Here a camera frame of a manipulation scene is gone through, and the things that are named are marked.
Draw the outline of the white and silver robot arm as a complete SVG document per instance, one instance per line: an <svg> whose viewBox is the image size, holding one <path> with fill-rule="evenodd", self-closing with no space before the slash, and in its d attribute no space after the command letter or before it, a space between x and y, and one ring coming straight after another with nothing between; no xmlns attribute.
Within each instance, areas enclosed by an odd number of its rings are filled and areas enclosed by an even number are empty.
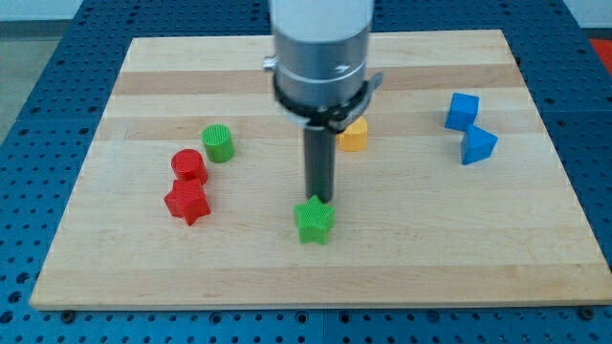
<svg viewBox="0 0 612 344"><path fill-rule="evenodd" d="M366 75L373 0L271 0L274 98L303 130L308 198L332 200L336 137L360 118L383 81Z"/></svg>

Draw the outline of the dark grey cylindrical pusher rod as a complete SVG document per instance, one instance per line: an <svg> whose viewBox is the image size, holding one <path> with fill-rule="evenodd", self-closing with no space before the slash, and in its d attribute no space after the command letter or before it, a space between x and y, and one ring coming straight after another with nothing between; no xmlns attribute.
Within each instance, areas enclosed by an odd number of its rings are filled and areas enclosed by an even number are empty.
<svg viewBox="0 0 612 344"><path fill-rule="evenodd" d="M306 196L329 203L334 195L336 135L326 129L304 131Z"/></svg>

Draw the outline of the black clamp ring with lever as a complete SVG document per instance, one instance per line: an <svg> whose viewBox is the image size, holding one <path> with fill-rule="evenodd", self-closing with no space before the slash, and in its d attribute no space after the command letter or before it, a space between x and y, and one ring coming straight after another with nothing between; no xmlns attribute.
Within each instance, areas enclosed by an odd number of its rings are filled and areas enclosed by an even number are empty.
<svg viewBox="0 0 612 344"><path fill-rule="evenodd" d="M342 133L366 111L374 92L383 83L383 73L376 73L365 80L357 93L341 104L318 107L305 105L289 98L279 88L276 79L274 75L273 94L281 114L304 129L326 129L332 133Z"/></svg>

